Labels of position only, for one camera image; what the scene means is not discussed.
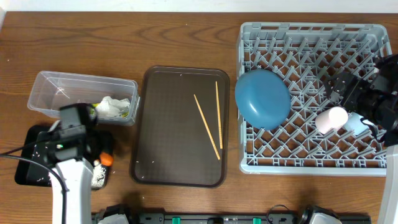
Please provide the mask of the light blue plastic cup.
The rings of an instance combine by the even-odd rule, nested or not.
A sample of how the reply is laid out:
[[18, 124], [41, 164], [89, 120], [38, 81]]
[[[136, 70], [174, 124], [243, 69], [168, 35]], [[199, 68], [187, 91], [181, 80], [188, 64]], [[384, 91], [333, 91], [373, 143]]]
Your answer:
[[351, 113], [343, 126], [345, 130], [352, 131], [355, 136], [367, 131], [369, 127], [361, 122], [362, 116], [357, 113]]

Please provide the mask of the pink plastic cup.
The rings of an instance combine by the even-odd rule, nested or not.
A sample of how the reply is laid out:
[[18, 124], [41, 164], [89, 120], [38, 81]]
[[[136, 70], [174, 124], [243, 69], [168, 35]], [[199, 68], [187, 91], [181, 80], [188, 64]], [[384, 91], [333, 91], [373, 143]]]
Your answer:
[[348, 121], [347, 111], [339, 106], [332, 107], [320, 113], [315, 119], [315, 126], [322, 134], [330, 130], [339, 130]]

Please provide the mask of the blue plate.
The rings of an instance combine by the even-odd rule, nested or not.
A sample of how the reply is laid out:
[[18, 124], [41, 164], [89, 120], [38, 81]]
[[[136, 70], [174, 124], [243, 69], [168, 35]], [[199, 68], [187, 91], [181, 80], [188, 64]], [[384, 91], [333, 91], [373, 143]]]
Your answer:
[[236, 82], [235, 100], [243, 118], [257, 129], [277, 128], [291, 109], [288, 88], [269, 70], [243, 73]]

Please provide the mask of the wooden chopstick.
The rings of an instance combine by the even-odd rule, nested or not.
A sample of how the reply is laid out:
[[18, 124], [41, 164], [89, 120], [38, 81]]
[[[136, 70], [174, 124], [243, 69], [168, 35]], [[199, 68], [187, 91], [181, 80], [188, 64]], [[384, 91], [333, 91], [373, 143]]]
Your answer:
[[202, 118], [203, 124], [204, 124], [204, 126], [205, 126], [206, 131], [207, 131], [207, 134], [208, 134], [208, 137], [209, 137], [209, 139], [210, 139], [210, 142], [211, 142], [211, 145], [212, 145], [212, 147], [213, 147], [213, 150], [214, 150], [214, 152], [215, 152], [216, 158], [217, 158], [218, 161], [220, 161], [220, 160], [221, 160], [220, 154], [219, 154], [219, 152], [218, 152], [218, 150], [217, 150], [217, 147], [216, 147], [216, 145], [215, 145], [213, 136], [212, 136], [212, 134], [211, 134], [211, 131], [210, 131], [209, 126], [208, 126], [208, 123], [207, 123], [207, 121], [206, 121], [205, 115], [203, 114], [203, 110], [202, 110], [202, 108], [201, 108], [201, 106], [200, 106], [200, 103], [199, 103], [199, 101], [198, 101], [198, 98], [197, 98], [196, 94], [193, 94], [193, 97], [194, 97], [195, 102], [196, 102], [196, 104], [197, 104], [197, 108], [198, 108], [198, 110], [199, 110], [200, 116], [201, 116], [201, 118]]
[[220, 96], [219, 96], [218, 82], [217, 81], [215, 81], [215, 90], [216, 90], [216, 107], [217, 107], [217, 117], [218, 117], [219, 142], [220, 142], [220, 149], [223, 149], [223, 135], [222, 135], [222, 127], [221, 127]]

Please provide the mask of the white paper napkin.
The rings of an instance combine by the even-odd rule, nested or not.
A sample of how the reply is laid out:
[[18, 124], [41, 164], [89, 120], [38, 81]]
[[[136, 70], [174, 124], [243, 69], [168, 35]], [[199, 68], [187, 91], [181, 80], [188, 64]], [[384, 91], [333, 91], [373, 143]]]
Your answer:
[[127, 98], [117, 100], [110, 96], [105, 96], [100, 103], [95, 103], [93, 106], [100, 116], [124, 118], [129, 114], [130, 104]]

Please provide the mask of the orange carrot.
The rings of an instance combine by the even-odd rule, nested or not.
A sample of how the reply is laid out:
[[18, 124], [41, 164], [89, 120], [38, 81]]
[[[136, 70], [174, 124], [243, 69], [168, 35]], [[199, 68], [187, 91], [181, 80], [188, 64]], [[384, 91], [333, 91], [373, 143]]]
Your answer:
[[101, 152], [99, 155], [100, 163], [104, 166], [111, 167], [114, 162], [114, 158], [112, 155], [108, 154], [107, 152]]

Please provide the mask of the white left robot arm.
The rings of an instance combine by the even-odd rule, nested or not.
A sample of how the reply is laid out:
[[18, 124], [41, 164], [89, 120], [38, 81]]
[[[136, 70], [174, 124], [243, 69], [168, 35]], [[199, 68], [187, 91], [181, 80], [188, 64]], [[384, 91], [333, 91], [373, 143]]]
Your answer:
[[95, 131], [98, 115], [89, 103], [59, 110], [59, 119], [35, 143], [38, 164], [48, 170], [52, 187], [53, 223], [91, 223], [91, 181], [94, 161], [103, 149]]

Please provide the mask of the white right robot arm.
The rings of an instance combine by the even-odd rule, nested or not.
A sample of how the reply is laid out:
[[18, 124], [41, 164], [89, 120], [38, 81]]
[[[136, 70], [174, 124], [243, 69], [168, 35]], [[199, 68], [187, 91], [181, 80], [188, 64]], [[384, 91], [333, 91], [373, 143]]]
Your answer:
[[373, 67], [376, 77], [369, 82], [350, 72], [327, 78], [323, 85], [327, 98], [342, 97], [340, 105], [362, 116], [377, 137], [377, 127], [386, 132], [377, 141], [386, 149], [386, 183], [378, 223], [397, 223], [397, 55], [378, 57]]

